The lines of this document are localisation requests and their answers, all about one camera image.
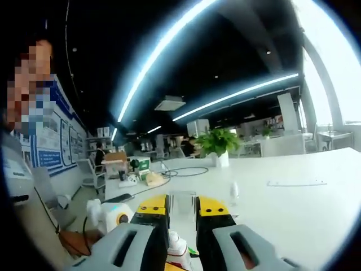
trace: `black cable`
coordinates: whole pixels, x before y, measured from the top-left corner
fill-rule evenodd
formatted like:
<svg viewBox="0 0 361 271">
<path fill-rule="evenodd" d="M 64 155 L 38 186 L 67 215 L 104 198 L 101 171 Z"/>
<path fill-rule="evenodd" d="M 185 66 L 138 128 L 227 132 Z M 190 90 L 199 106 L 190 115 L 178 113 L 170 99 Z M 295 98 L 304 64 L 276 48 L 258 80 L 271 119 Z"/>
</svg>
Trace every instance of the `black cable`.
<svg viewBox="0 0 361 271">
<path fill-rule="evenodd" d="M 86 225 L 86 221 L 88 220 L 88 217 L 86 216 L 83 222 L 83 237 L 84 237 L 84 242 L 85 242 L 85 246 L 89 251 L 89 255 L 91 255 L 91 250 L 88 244 L 88 239 L 86 239 L 86 233 L 85 233 L 85 225 Z"/>
<path fill-rule="evenodd" d="M 73 247 L 73 245 L 71 245 L 71 244 L 68 242 L 68 240 L 66 240 L 66 239 L 60 234 L 60 232 L 59 232 L 59 224 L 57 224 L 57 225 L 54 224 L 54 222 L 53 222 L 53 220 L 51 219 L 49 213 L 47 212 L 47 208 L 46 208 L 46 206 L 45 206 L 45 203 L 44 203 L 43 200 L 41 199 L 38 190 L 36 189 L 36 187 L 34 187 L 34 189 L 35 189 L 36 194 L 37 194 L 38 197 L 39 197 L 39 200 L 40 200 L 41 204 L 43 205 L 43 208 L 44 208 L 44 211 L 45 211 L 47 217 L 49 218 L 50 222 L 52 223 L 52 225 L 53 225 L 53 227 L 54 227 L 54 229 L 55 229 L 55 233 L 56 233 L 59 237 L 61 237 L 62 240 L 63 240 L 66 244 L 68 244 L 69 247 L 71 247 L 72 249 L 74 249 L 74 250 L 75 250 L 76 252 L 78 252 L 81 256 L 86 256 L 84 253 L 80 252 L 78 249 L 76 249 L 75 247 Z"/>
<path fill-rule="evenodd" d="M 171 169 L 171 171 L 175 171 L 177 173 L 179 173 L 178 171 L 181 171 L 183 169 L 205 169 L 203 172 L 199 172 L 199 173 L 194 173 L 194 174 L 188 174 L 188 175 L 175 175 L 175 177 L 192 177 L 192 176 L 197 176 L 197 175 L 201 175 L 201 174 L 204 174 L 204 173 L 207 173 L 209 171 L 208 168 L 206 167 L 185 167 L 185 168 L 175 168 L 175 169 Z"/>
<path fill-rule="evenodd" d="M 209 169 L 206 168 L 206 167 L 185 167 L 185 168 L 169 169 L 169 168 L 166 166 L 166 164 L 163 163 L 163 161 L 160 161 L 160 162 L 161 162 L 161 163 L 166 167 L 166 169 L 167 169 L 165 172 L 162 172 L 161 174 L 164 175 L 164 176 L 168 176 L 169 179 L 168 179 L 165 183 L 163 183 L 163 184 L 161 184 L 161 185 L 159 185 L 159 186 L 155 186 L 155 187 L 148 188 L 148 189 L 145 189 L 145 190 L 143 190 L 143 191 L 137 192 L 137 193 L 135 193 L 135 194 L 132 195 L 133 197 L 136 196 L 136 195 L 139 195 L 139 194 L 141 194 L 141 193 L 143 193 L 143 192 L 146 192 L 146 191 L 149 191 L 149 190 L 152 190 L 152 189 L 155 189 L 155 188 L 158 188 L 158 187 L 161 187 L 161 186 L 166 185 L 167 183 L 170 182 L 170 180 L 171 180 L 172 177 L 191 177 L 191 176 L 201 175 L 201 174 L 207 173 L 207 172 L 209 171 Z M 205 169 L 205 171 L 200 172 L 200 173 L 195 173 L 195 174 L 189 174 L 189 175 L 179 175 L 179 174 L 178 174 L 178 171 L 180 171 L 180 170 L 183 170 L 183 169 L 195 169 L 195 168 L 197 168 L 197 169 L 199 169 L 199 168 L 200 168 L 200 169 Z"/>
<path fill-rule="evenodd" d="M 139 195 L 140 193 L 147 192 L 149 190 L 152 190 L 152 189 L 155 189 L 155 188 L 166 185 L 167 183 L 170 182 L 172 176 L 168 175 L 168 177 L 169 177 L 169 179 L 165 183 L 162 183 L 161 185 L 158 185 L 158 186 L 155 186 L 155 187 L 152 187 L 152 188 L 145 189 L 145 190 L 143 190 L 141 192 L 137 192 L 137 193 L 133 194 L 132 196 L 136 196 L 136 195 Z"/>
</svg>

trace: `ceiling light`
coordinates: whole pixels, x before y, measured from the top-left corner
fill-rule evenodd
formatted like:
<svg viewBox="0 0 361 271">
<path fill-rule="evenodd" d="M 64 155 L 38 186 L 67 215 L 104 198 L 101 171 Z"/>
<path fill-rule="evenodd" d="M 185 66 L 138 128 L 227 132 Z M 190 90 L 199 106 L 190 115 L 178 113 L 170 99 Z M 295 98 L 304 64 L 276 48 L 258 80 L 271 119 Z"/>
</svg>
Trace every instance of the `ceiling light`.
<svg viewBox="0 0 361 271">
<path fill-rule="evenodd" d="M 288 76 L 284 76 L 284 77 L 281 77 L 281 78 L 277 78 L 277 79 L 274 79 L 274 80 L 271 80 L 271 81 L 268 81 L 268 82 L 261 83 L 261 84 L 256 85 L 256 86 L 251 86 L 250 88 L 238 91 L 238 92 L 233 93 L 231 95 L 225 96 L 225 97 L 223 97 L 221 99 L 214 100 L 213 102 L 207 103 L 207 104 L 205 104 L 205 105 L 203 105 L 201 107 L 198 107 L 196 109 L 190 110 L 189 112 L 184 113 L 184 114 L 180 115 L 179 117 L 174 118 L 173 121 L 180 120 L 180 119 L 182 119 L 182 118 L 184 118 L 186 116 L 189 116 L 190 114 L 193 114 L 193 113 L 195 113 L 197 111 L 200 111 L 202 109 L 205 109 L 205 108 L 207 108 L 209 106 L 212 106 L 212 105 L 215 105 L 217 103 L 223 102 L 224 100 L 228 100 L 230 98 L 236 97 L 238 95 L 245 94 L 245 93 L 247 93 L 247 92 L 249 92 L 251 90 L 259 89 L 259 88 L 262 88 L 264 86 L 268 86 L 268 85 L 271 85 L 271 84 L 274 84 L 274 83 L 277 83 L 277 82 L 281 82 L 281 81 L 284 81 L 284 80 L 287 80 L 287 79 L 290 79 L 290 78 L 294 78 L 294 77 L 297 77 L 297 76 L 298 76 L 298 73 L 295 73 L 293 75 L 288 75 Z"/>
<path fill-rule="evenodd" d="M 169 29 L 167 34 L 160 40 L 158 45 L 155 47 L 154 51 L 148 58 L 147 62 L 143 66 L 141 72 L 138 74 L 137 79 L 135 80 L 133 86 L 131 87 L 129 94 L 125 100 L 125 103 L 122 107 L 122 110 L 119 114 L 118 122 L 120 122 L 125 114 L 126 109 L 128 108 L 128 105 L 134 96 L 134 93 L 138 89 L 140 83 L 143 81 L 146 73 L 149 71 L 153 63 L 156 61 L 158 56 L 162 53 L 164 48 L 169 44 L 169 42 L 175 37 L 175 35 L 178 34 L 179 31 L 182 30 L 182 28 L 189 23 L 191 20 L 193 20 L 199 13 L 204 11 L 207 7 L 209 7 L 212 3 L 214 3 L 216 0 L 203 0 L 200 3 L 196 4 L 193 8 L 191 8 L 186 14 L 183 15 L 183 17 L 177 21 L 172 28 Z"/>
<path fill-rule="evenodd" d="M 252 113 L 248 117 L 244 117 L 244 119 L 247 120 L 247 119 L 252 119 L 254 117 L 256 117 L 256 116 Z"/>
<path fill-rule="evenodd" d="M 150 133 L 154 132 L 155 130 L 160 129 L 161 127 L 162 127 L 162 126 L 155 127 L 154 129 L 149 130 L 149 131 L 147 132 L 147 134 L 150 134 Z"/>
<path fill-rule="evenodd" d="M 114 137 L 115 137 L 115 134 L 117 133 L 118 129 L 115 128 L 114 131 L 113 131 L 113 135 L 112 135 L 112 141 L 114 140 Z"/>
</svg>

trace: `white desk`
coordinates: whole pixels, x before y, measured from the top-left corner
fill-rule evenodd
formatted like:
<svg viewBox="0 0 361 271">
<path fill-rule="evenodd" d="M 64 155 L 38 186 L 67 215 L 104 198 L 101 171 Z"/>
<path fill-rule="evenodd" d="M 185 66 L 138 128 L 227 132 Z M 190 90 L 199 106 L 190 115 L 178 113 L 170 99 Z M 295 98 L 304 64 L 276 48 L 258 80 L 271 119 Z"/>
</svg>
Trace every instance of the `white desk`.
<svg viewBox="0 0 361 271">
<path fill-rule="evenodd" d="M 165 163 L 170 169 L 211 165 L 208 159 L 174 159 Z M 271 242 L 280 256 L 318 270 L 338 250 L 358 217 L 360 164 L 361 154 L 351 148 L 307 155 L 230 159 L 229 168 L 209 168 L 203 175 L 174 177 L 167 185 L 137 195 L 127 204 L 135 210 L 145 199 L 172 190 L 195 191 L 226 201 L 230 181 L 237 181 L 240 216 L 236 222 L 249 226 Z M 190 174 L 192 170 L 186 171 L 179 174 Z M 327 185 L 267 186 L 274 180 L 297 179 L 307 183 L 315 178 Z M 105 197 L 133 194 L 146 188 L 140 184 L 119 189 L 114 181 L 108 181 Z M 175 229 L 190 247 L 195 247 L 194 228 L 188 232 Z"/>
<path fill-rule="evenodd" d="M 329 150 L 329 144 L 331 143 L 331 150 L 334 148 L 334 141 L 338 139 L 351 138 L 351 147 L 354 147 L 354 133 L 353 132 L 319 132 L 317 135 L 320 137 L 321 141 L 327 143 L 327 150 Z"/>
</svg>

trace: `white bottle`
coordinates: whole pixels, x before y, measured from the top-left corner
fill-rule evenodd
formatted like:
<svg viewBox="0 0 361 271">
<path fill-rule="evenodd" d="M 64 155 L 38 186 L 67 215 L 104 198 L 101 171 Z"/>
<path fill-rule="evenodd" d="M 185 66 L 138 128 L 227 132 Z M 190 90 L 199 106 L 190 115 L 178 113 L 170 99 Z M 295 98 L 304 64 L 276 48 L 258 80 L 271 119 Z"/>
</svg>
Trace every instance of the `white bottle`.
<svg viewBox="0 0 361 271">
<path fill-rule="evenodd" d="M 231 196 L 231 205 L 232 206 L 237 205 L 238 204 L 239 192 L 238 192 L 238 185 L 237 185 L 236 182 L 233 182 L 231 184 L 230 196 Z"/>
<path fill-rule="evenodd" d="M 187 241 L 180 238 L 178 233 L 169 230 L 169 248 L 167 263 L 188 271 L 193 271 L 191 255 L 188 250 Z"/>
<path fill-rule="evenodd" d="M 231 216 L 236 219 L 239 216 L 239 210 L 238 210 L 238 198 L 239 198 L 239 192 L 238 192 L 238 185 L 236 182 L 233 182 L 230 187 L 230 210 Z"/>
</svg>

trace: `green plant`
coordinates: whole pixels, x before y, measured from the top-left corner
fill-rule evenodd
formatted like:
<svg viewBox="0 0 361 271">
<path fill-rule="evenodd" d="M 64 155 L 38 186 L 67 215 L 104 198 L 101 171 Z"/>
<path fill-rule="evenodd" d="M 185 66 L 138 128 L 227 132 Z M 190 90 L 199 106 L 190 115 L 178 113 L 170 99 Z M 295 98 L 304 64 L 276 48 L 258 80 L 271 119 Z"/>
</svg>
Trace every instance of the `green plant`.
<svg viewBox="0 0 361 271">
<path fill-rule="evenodd" d="M 226 151 L 237 150 L 240 146 L 240 140 L 236 134 L 228 129 L 213 129 L 206 134 L 202 134 L 197 139 L 197 143 L 202 146 L 205 154 L 215 152 L 218 157 Z"/>
<path fill-rule="evenodd" d="M 271 129 L 270 127 L 265 127 L 265 128 L 263 129 L 263 131 L 262 131 L 262 135 L 263 135 L 264 137 L 267 137 L 267 136 L 269 136 L 269 135 L 271 134 L 271 132 L 272 132 L 272 129 Z"/>
</svg>

